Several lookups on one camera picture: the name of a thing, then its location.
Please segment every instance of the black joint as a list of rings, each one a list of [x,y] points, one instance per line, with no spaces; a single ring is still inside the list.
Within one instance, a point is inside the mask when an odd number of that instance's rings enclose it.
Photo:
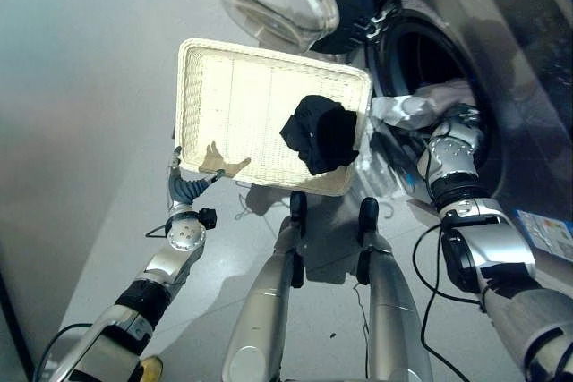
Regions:
[[[151,339],[150,335],[145,334],[138,340],[118,326],[107,326],[101,334],[136,355],[141,355]]]
[[[199,211],[197,218],[206,230],[211,230],[217,226],[217,212],[215,209],[203,208]]]
[[[432,195],[438,210],[464,199],[489,197],[489,192],[473,174],[449,174],[432,183]]]
[[[467,293],[479,293],[474,259],[461,233],[455,229],[445,231],[441,246],[452,284]]]
[[[179,175],[170,176],[168,184],[171,199],[187,205],[191,205],[209,187],[209,183],[204,179],[186,181]]]
[[[135,310],[155,329],[170,302],[171,297],[162,285],[147,280],[138,280],[133,281],[115,304]]]
[[[362,200],[360,213],[358,215],[359,238],[363,239],[363,235],[366,232],[375,232],[378,230],[378,213],[378,201],[375,198],[367,197]]]
[[[370,254],[372,254],[371,250],[363,250],[358,257],[356,280],[360,285],[370,284]]]
[[[500,263],[481,269],[490,289],[507,299],[518,293],[542,288],[527,271],[524,263]]]

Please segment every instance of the white wall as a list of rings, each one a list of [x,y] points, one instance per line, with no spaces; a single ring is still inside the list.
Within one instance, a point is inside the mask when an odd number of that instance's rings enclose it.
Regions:
[[[191,37],[250,43],[218,0],[0,0],[0,269],[35,359],[104,220],[141,234],[165,214],[176,52]],[[148,198],[108,213],[141,171]]]

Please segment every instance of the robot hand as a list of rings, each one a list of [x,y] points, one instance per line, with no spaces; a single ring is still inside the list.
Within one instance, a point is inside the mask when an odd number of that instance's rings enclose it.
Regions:
[[[440,214],[448,276],[477,294],[526,380],[571,380],[573,300],[535,281],[529,246],[480,184],[475,114],[461,110],[439,126],[418,163]]]
[[[179,168],[180,153],[181,148],[175,149],[167,174],[167,243],[65,356],[51,381],[140,380],[139,355],[201,257],[206,230],[217,223],[214,209],[195,212],[192,204],[225,171],[186,181]]]

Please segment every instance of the label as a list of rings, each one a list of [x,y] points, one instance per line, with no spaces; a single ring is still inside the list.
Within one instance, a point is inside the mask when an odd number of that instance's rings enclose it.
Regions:
[[[517,219],[536,248],[573,262],[573,223],[517,210]]]

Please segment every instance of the yellow object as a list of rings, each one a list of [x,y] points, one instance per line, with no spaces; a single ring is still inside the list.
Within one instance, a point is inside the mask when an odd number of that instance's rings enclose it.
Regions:
[[[181,167],[224,168],[237,181],[338,196],[353,165],[312,176],[280,136],[304,96],[316,94],[356,111],[360,145],[372,93],[370,76],[354,67],[268,49],[206,39],[179,48],[175,144]]]
[[[149,357],[141,361],[143,367],[143,376],[140,382],[158,382],[163,372],[163,362],[159,357]]]

